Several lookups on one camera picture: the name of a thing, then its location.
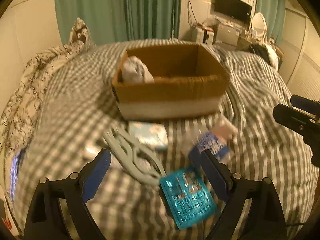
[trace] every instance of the white cloth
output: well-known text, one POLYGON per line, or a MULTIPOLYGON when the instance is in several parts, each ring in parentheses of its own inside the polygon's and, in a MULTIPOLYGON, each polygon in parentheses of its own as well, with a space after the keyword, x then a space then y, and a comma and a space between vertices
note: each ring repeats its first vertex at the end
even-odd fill
POLYGON ((275 68, 275 70, 278 72, 278 55, 276 54, 276 52, 273 50, 273 48, 268 45, 265 44, 266 48, 267 48, 267 52, 268 52, 268 56, 269 56, 269 60, 271 63, 271 66, 275 68))
POLYGON ((126 59, 123 64, 122 78, 124 83, 153 83, 153 76, 147 66, 136 56, 126 59))

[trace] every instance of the cardboard box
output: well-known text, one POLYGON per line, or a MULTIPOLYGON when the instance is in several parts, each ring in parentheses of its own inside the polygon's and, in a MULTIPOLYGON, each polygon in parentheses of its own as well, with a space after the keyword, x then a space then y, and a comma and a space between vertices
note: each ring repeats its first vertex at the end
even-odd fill
POLYGON ((228 79, 228 73, 200 44, 168 44, 128 49, 112 88, 124 119, 163 120, 214 113, 228 79), (121 69, 130 56, 146 64, 154 83, 122 82, 121 69))

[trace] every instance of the gray plastic hanger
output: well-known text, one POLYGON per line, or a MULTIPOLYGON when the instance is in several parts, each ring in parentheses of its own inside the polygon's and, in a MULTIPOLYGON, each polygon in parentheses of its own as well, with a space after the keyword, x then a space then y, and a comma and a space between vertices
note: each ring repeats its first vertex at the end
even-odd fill
POLYGON ((166 176, 164 168, 156 153, 147 146, 141 144, 135 137, 128 134, 124 129, 116 127, 105 132, 103 138, 110 146, 113 155, 121 163, 122 167, 137 181, 158 186, 159 179, 166 176), (160 173, 148 170, 139 163, 138 154, 145 155, 154 164, 160 173))

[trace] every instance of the black and white patterned blanket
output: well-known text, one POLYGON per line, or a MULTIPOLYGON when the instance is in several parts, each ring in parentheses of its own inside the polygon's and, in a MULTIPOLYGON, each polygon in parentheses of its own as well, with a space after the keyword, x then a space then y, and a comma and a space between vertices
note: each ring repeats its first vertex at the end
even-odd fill
MULTIPOLYGON (((99 46, 78 55, 54 74, 19 169, 12 209, 22 231, 39 179, 64 179, 80 171, 85 164, 85 145, 99 140, 108 127, 124 124, 111 90, 111 79, 124 50, 174 42, 145 40, 99 46)), ((179 149, 185 132, 196 126, 211 127, 224 115, 239 130, 229 142, 233 153, 228 168, 246 179, 270 177, 287 223, 304 222, 311 211, 318 169, 311 165, 312 153, 302 137, 272 117, 278 103, 290 105, 289 90, 260 57, 206 48, 230 74, 230 85, 216 114, 164 122, 169 147, 160 159, 166 173, 189 165, 179 149)), ((87 206, 108 240, 204 239, 224 206, 221 201, 217 203, 215 216, 180 231, 165 209, 159 188, 141 185, 124 171, 110 168, 87 206)), ((246 202, 241 221, 248 214, 248 205, 246 202)), ((235 237, 242 225, 238 224, 235 237)), ((289 235, 298 228, 289 228, 289 235)))

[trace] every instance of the teal curtain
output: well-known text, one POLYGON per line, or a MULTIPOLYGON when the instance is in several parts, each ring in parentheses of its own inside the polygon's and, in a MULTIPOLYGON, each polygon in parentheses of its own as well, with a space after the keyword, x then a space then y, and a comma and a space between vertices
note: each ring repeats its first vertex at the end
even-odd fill
POLYGON ((257 0, 256 12, 261 12, 268 23, 267 37, 279 44, 285 15, 285 0, 257 0))
POLYGON ((179 35, 181 0, 55 0, 62 43, 77 17, 97 45, 179 35))

